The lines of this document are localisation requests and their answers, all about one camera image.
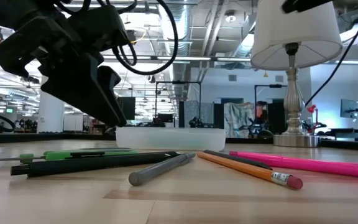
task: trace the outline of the lamp base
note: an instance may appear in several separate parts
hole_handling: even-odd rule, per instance
[[[273,144],[275,146],[286,147],[319,147],[320,139],[317,136],[310,136],[307,134],[276,134],[273,137]]]

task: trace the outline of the pink marker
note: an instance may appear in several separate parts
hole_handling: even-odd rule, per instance
[[[299,159],[254,152],[230,152],[230,155],[263,162],[272,167],[310,170],[358,177],[358,163],[355,162],[318,161],[314,159]]]

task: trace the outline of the table surface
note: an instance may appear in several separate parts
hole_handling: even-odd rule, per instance
[[[114,141],[39,141],[0,144],[0,157]],[[358,162],[358,151],[227,144],[225,151]],[[290,190],[219,164],[194,158],[140,187],[128,175],[144,166],[28,179],[10,176],[17,161],[0,162],[0,223],[358,223],[358,178],[275,169],[303,180]]]

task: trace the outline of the orange pencil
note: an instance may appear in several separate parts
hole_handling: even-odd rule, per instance
[[[231,159],[226,159],[219,156],[214,156],[207,154],[205,152],[197,152],[197,156],[222,166],[232,168],[241,172],[244,172],[255,177],[259,177],[264,180],[274,182],[276,184],[287,186],[294,190],[299,190],[303,187],[303,182],[301,179],[294,177],[290,174],[284,174],[281,172],[274,172],[272,170],[260,168],[257,166],[245,164],[242,162],[233,161]]]

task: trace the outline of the silver lamp stand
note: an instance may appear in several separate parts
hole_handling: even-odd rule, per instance
[[[288,129],[275,135],[275,146],[287,147],[318,147],[319,137],[309,135],[302,129],[301,112],[305,108],[302,93],[298,88],[298,69],[295,67],[295,54],[299,48],[298,43],[285,45],[290,59],[290,69],[287,71],[288,88],[284,99],[284,108],[288,112]]]

